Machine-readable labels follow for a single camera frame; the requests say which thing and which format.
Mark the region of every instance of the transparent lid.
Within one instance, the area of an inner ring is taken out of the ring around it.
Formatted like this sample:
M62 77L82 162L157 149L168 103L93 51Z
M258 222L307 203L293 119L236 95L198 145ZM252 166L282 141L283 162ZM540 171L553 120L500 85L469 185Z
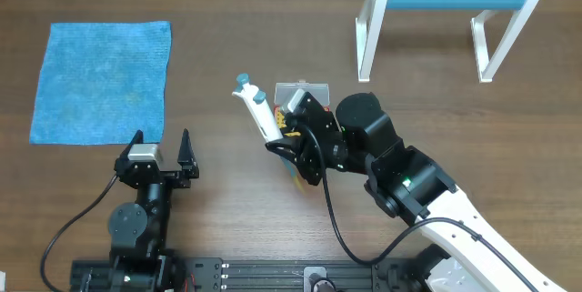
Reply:
M321 83L309 84L303 80L297 83L277 83L275 86L275 106L284 104L299 88L311 93L321 106L329 106L329 85Z

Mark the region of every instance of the wood grain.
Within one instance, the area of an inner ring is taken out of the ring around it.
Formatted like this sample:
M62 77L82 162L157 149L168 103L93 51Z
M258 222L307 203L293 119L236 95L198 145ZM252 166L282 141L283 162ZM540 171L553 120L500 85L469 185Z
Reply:
M582 4L541 0L495 82L477 82L474 13L391 12L370 84L356 80L354 17L363 0L0 0L0 270L9 290L45 289L49 239L113 174L122 146L28 144L38 73L55 22L172 22L162 149L174 159L188 128L201 177L175 193L169 245L189 256L346 259L321 188L301 196L230 93L238 73L272 96L276 82L328 82L332 107L374 92L397 132L438 161L528 260L577 290L582 272ZM487 26L500 39L507 17ZM339 226L362 257L405 225L364 178L330 173ZM105 258L106 220L134 200L122 184L73 225L48 260L67 286L71 260ZM410 237L396 256L426 245Z

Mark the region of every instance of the black metal base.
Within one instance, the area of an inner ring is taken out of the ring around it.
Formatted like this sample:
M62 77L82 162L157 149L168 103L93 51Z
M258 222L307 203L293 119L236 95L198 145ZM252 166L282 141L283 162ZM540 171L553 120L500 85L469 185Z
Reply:
M188 291L214 292L304 292L303 273L306 267L324 267L327 278L338 291L345 292L408 292L423 291L411 277L414 259L383 260L378 265L367 267L351 261L308 260L222 260L220 258L187 258L186 283ZM91 274L87 292L109 292L108 261L73 262L71 268L71 291L81 290L83 277ZM195 278L194 285L190 273Z

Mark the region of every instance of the blue cloth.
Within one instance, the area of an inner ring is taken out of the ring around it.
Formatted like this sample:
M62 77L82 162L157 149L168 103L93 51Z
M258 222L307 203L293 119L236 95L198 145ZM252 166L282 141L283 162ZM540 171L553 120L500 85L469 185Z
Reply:
M159 142L171 44L168 22L52 24L30 143Z

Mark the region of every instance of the black cable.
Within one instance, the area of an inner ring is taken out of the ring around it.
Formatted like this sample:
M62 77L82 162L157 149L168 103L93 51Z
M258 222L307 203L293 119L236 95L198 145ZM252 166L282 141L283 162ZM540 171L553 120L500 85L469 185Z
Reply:
M400 233L400 235L398 235L398 237L396 237L394 239L394 241L392 241L392 243L390 243L390 245L378 257L375 257L371 260L363 260L363 259L357 257L349 249L349 247L347 247L346 242L344 242L344 239L342 238L342 235L339 233L339 229L337 228L336 216L334 216L334 208L332 208L332 205L331 205L331 197L329 196L329 186L327 185L326 162L324 159L323 152L321 151L321 146L317 142L317 138L313 134L313 131L308 126L306 126L304 124L299 124L297 126L297 130L299 132L301 132L301 134L306 134L307 136L309 136L309 139L311 139L311 141L314 144L314 148L316 149L317 157L319 159L319 166L321 167L320 175L321 175L321 178L322 178L323 183L324 183L324 192L326 194L327 210L329 212L329 219L331 219L331 226L332 226L332 228L334 228L334 233L336 233L336 237L337 237L337 241L339 242L339 245L344 249L344 251L346 251L347 255L350 258L352 258L352 260L354 260L356 263L358 263L360 265L366 265L366 266L375 265L375 264L379 263L382 259L384 259L386 256L388 256L388 254L390 252L392 252L392 250L405 237L407 237L410 233L416 231L420 227L423 227L424 225L428 225L431 223L436 223L436 222L448 223L448 224L454 225L454 226L459 227L459 228L463 229L464 231L466 231L471 237L473 237L473 239L476 242L477 241L481 242L486 248L489 249L489 251L491 251L494 255L496 255L499 258L499 260L501 260L501 262L503 262L509 268L509 270L511 270L517 276L517 278L519 278L526 285L527 288L529 288L531 291L538 292L536 287L534 287L529 282L529 280L527 280L527 278L524 277L524 275L521 274L521 272L519 272L519 270L517 270L517 268L515 266L513 266L512 263L509 262L509 260L507 260L507 258L505 258L505 256L503 256L495 247L493 247L489 242L487 242L487 240L485 240L480 234L478 234L477 232L475 232L471 228L466 227L465 225L463 225L463 224L461 224L461 223L459 223L456 220L453 220L451 218L433 217L433 218L419 221L419 222L415 223L413 226L405 229L402 233Z
M55 237L53 237L51 242L48 244L48 247L46 247L46 250L43 254L43 257L41 257L41 259L40 259L40 277L43 279L43 283L45 283L46 287L50 288L51 291L61 292L61 290L59 290L54 285L52 285L51 282L49 282L48 278L46 277L45 262L46 262L46 258L48 257L48 253L51 252L51 248L53 248L53 245L55 244L56 240L61 236L61 234L63 234L66 231L67 228L69 228L75 221L77 221L77 219L84 216L86 213L91 211L91 209L93 209L95 206L97 206L97 204L99 202L101 202L103 197L107 194L107 192L109 192L109 190L111 189L111 186L113 186L113 184L115 183L116 180L117 180L117 175L113 175L113 177L111 177L111 180L109 181L109 183L107 184L107 186L105 187L103 192L101 192L101 194L97 197L97 199L95 201L93 201L93 203L91 205L89 205L87 208L85 208L85 210L81 211L77 216L74 216L73 219L69 220L68 223L66 223L63 227L61 227L61 229L59 229L58 232L56 232Z

